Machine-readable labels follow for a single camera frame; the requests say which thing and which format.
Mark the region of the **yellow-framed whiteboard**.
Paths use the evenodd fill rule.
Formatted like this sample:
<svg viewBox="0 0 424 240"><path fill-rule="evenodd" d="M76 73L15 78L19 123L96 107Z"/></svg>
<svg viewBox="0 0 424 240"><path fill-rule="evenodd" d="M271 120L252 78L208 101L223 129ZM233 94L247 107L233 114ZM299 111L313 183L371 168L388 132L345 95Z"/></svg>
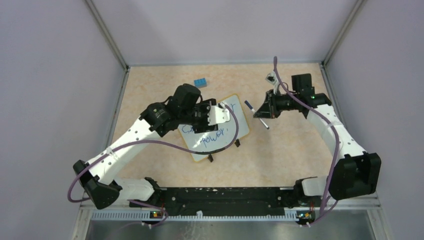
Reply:
<svg viewBox="0 0 424 240"><path fill-rule="evenodd" d="M242 108L242 102L235 93L223 99L234 112L238 121L239 130L237 139L241 139L250 133L250 128ZM218 130L205 133L195 133L190 125L180 125L178 130L187 146L195 152L211 152L221 149L230 143L236 133L236 123L233 118L230 121L218 125Z"/></svg>

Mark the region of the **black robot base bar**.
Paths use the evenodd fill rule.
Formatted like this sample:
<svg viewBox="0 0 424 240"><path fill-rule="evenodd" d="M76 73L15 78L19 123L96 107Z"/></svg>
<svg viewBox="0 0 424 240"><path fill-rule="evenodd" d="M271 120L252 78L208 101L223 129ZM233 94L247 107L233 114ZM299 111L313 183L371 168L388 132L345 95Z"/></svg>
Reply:
<svg viewBox="0 0 424 240"><path fill-rule="evenodd" d="M320 196L306 196L300 181L293 187L160 187L153 186L152 196L145 201L167 211L169 216L194 216L201 211L206 217L283 216L286 209L318 208Z"/></svg>

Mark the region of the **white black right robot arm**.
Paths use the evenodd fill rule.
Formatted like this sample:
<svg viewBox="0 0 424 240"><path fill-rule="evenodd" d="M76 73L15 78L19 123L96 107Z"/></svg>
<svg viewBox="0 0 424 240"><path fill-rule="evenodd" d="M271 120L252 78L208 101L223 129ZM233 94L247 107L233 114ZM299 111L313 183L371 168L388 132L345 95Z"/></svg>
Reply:
<svg viewBox="0 0 424 240"><path fill-rule="evenodd" d="M333 159L328 176L310 177L296 182L293 200L307 206L315 196L344 200L376 192L381 158L368 153L347 131L336 115L325 93L316 93L309 73L291 77L292 90L280 90L277 74L272 71L265 79L273 85L254 113L254 118L276 119L283 111L299 111L319 133Z"/></svg>

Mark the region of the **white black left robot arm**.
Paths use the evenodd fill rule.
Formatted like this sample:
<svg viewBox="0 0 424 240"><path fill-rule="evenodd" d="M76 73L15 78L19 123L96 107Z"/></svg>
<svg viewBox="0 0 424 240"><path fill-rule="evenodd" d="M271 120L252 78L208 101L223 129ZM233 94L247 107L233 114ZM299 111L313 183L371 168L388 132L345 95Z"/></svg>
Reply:
<svg viewBox="0 0 424 240"><path fill-rule="evenodd" d="M179 85L165 101L154 102L135 120L133 125L113 144L88 160L73 165L76 179L87 199L98 210L112 205L123 189L115 177L148 144L161 144L160 138L180 125L192 126L195 133L218 130L218 125L230 120L224 104L216 99L204 100L201 91L188 83Z"/></svg>

